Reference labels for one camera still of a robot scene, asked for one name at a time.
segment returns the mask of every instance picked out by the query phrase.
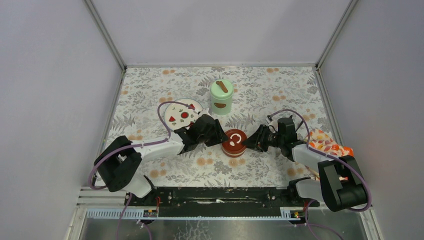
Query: gray wall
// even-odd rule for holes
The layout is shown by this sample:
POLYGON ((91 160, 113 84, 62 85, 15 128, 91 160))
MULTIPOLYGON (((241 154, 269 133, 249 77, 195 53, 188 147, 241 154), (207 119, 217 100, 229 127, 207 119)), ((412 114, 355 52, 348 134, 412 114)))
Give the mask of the gray wall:
POLYGON ((129 65, 315 63, 349 0, 94 0, 129 65))
POLYGON ((0 239, 60 240, 120 70, 83 1, 0 2, 0 239))
POLYGON ((386 240, 424 238, 424 1, 362 0, 322 73, 386 240))

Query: mint green jar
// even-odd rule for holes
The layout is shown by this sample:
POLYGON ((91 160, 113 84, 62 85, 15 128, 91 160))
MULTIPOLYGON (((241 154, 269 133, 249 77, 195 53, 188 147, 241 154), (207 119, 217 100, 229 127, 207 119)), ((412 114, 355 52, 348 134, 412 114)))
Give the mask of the mint green jar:
POLYGON ((233 92, 233 84, 226 79, 216 80, 210 85, 211 108, 214 114, 227 115, 231 112, 233 92))

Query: orange and white cloth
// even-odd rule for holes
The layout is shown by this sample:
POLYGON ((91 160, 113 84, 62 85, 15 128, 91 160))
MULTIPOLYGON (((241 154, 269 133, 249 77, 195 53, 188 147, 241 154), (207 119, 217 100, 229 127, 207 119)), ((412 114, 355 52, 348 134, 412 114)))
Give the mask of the orange and white cloth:
MULTIPOLYGON (((329 153, 338 157, 350 155, 354 156, 354 150, 348 146, 342 146, 337 144, 330 136, 319 129, 312 129, 310 131, 309 145, 314 149, 318 149, 324 153, 329 153)), ((315 175, 317 179, 320 179, 318 172, 306 167, 311 173, 315 175)))

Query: lid handle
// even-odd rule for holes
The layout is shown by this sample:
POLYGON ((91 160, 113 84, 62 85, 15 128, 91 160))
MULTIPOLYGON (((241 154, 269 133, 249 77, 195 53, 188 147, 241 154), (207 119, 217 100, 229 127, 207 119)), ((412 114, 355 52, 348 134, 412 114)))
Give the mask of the lid handle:
POLYGON ((225 84, 223 83, 223 81, 216 81, 216 84, 218 84, 221 87, 224 93, 228 93, 228 89, 225 87, 225 84))

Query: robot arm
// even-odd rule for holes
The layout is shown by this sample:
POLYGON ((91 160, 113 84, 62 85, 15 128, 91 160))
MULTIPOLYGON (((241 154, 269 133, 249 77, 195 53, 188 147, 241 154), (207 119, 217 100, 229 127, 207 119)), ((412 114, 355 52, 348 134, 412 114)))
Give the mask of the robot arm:
POLYGON ((152 190, 152 185, 146 177, 135 174, 142 160, 176 156, 194 150, 200 143, 210 147, 228 140, 220 122, 213 119, 207 110, 200 112, 199 115, 200 117, 189 129, 182 127, 171 132, 166 141, 157 138, 131 142, 126 136, 116 138, 95 160, 94 165, 119 148, 131 145, 142 147, 128 147, 112 155, 98 167, 98 173, 108 190, 116 192, 123 189, 142 198, 152 190))
MULTIPOLYGON (((292 195, 325 202, 333 212, 367 203, 366 190, 358 177, 341 163, 308 149, 306 142, 297 138, 292 117, 283 117, 277 121, 271 117, 268 119, 269 125, 260 125, 243 144, 258 152, 266 152, 268 147, 280 148, 283 156, 289 160, 319 173, 319 181, 310 177, 290 181, 288 189, 292 195), (340 180, 340 176, 347 177, 347 180, 340 180)), ((339 159, 362 176, 353 156, 342 156, 339 159)))

